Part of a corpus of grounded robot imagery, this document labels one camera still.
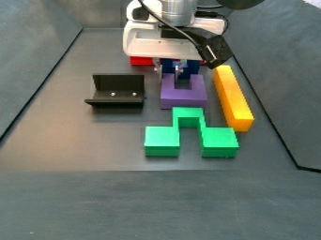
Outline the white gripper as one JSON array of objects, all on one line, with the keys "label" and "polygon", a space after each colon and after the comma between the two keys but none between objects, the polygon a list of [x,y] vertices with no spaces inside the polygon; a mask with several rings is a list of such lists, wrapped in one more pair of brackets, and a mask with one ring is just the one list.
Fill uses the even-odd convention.
[{"label": "white gripper", "polygon": [[[226,21],[216,18],[195,18],[196,0],[131,0],[127,6],[127,23],[123,32],[123,51],[128,56],[152,58],[153,71],[161,73],[159,58],[200,60],[197,51],[187,39],[160,37],[161,23],[141,8],[140,2],[169,25],[204,29],[215,35],[223,33]],[[172,62],[173,75],[183,73],[184,64]]]}]

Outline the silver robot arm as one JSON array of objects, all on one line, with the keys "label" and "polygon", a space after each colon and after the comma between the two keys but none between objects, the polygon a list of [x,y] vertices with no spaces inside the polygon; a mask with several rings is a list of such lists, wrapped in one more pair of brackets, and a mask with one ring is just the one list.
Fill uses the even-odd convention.
[{"label": "silver robot arm", "polygon": [[157,71],[161,59],[201,61],[215,68],[230,58],[222,38],[227,20],[203,11],[196,0],[131,0],[125,14],[124,54],[152,58]]}]

